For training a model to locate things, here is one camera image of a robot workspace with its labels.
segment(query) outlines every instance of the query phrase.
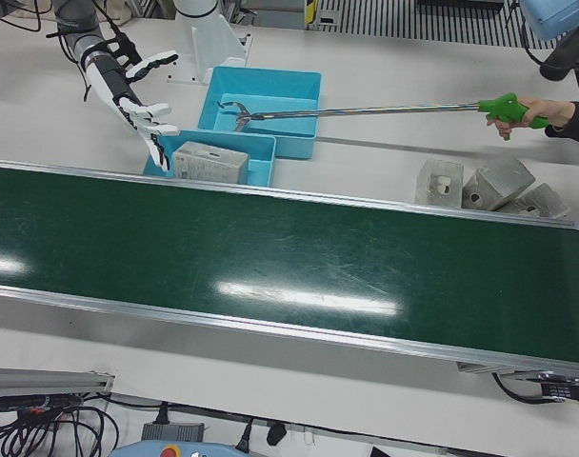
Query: red button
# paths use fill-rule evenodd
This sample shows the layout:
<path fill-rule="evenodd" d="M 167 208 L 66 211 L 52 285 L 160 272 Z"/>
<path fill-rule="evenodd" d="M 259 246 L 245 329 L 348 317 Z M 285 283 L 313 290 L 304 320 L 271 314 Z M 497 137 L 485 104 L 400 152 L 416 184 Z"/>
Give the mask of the red button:
<path fill-rule="evenodd" d="M 173 447 L 165 447 L 160 453 L 160 457 L 179 457 L 179 454 Z"/>

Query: black plug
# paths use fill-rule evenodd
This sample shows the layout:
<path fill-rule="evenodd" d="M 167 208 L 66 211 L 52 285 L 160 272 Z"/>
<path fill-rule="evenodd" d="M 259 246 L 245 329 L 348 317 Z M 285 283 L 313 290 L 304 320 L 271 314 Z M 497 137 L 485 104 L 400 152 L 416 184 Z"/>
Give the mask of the black plug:
<path fill-rule="evenodd" d="M 158 409 L 158 415 L 153 424 L 157 426 L 166 426 L 169 423 L 169 403 L 163 402 Z"/>
<path fill-rule="evenodd" d="M 287 434 L 286 426 L 280 422 L 275 422 L 272 427 L 270 427 L 269 434 L 267 435 L 267 443 L 269 446 L 277 446 Z"/>
<path fill-rule="evenodd" d="M 241 436 L 241 441 L 239 444 L 236 445 L 234 448 L 244 452 L 246 454 L 250 453 L 250 435 L 251 435 L 251 424 L 253 424 L 253 418 L 250 418 L 250 421 L 245 426 L 245 430 L 243 431 L 243 436 Z"/>

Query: blue tray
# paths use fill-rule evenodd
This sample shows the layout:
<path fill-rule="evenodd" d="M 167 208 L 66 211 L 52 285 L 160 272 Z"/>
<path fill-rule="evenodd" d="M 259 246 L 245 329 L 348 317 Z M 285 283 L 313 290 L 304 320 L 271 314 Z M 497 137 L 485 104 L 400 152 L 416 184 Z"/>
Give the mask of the blue tray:
<path fill-rule="evenodd" d="M 182 130 L 178 136 L 161 136 L 159 141 L 170 159 L 170 170 L 163 172 L 148 158 L 144 174 L 147 176 L 173 177 L 173 153 L 187 141 L 203 143 L 218 148 L 238 150 L 250 157 L 248 164 L 248 185 L 270 186 L 272 164 L 275 156 L 276 140 L 273 136 L 249 135 L 223 131 Z"/>
<path fill-rule="evenodd" d="M 236 115 L 223 113 L 218 102 L 240 102 L 250 112 L 318 109 L 320 88 L 320 73 L 216 67 L 198 128 L 234 131 Z M 234 108 L 225 110 L 237 112 Z M 252 121 L 243 132 L 273 135 L 277 139 L 277 157 L 310 159 L 317 135 L 317 119 Z"/>

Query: green handle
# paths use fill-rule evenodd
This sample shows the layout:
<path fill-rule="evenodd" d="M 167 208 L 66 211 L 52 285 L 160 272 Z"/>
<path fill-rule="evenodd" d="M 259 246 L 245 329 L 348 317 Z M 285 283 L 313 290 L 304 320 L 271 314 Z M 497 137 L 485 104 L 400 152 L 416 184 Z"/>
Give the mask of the green handle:
<path fill-rule="evenodd" d="M 522 122 L 529 109 L 518 102 L 515 93 L 510 92 L 494 100 L 480 100 L 478 111 L 487 112 L 487 119 L 499 119 L 503 122 Z M 537 116 L 530 123 L 532 129 L 543 129 L 549 124 L 548 118 Z"/>

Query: emergency stop button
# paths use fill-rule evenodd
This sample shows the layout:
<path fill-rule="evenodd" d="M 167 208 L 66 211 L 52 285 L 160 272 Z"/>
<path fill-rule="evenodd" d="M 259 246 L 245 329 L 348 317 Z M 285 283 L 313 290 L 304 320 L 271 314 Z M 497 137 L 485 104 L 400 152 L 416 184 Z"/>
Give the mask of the emergency stop button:
<path fill-rule="evenodd" d="M 168 445 L 161 451 L 160 457 L 182 457 L 182 452 L 176 445 Z"/>

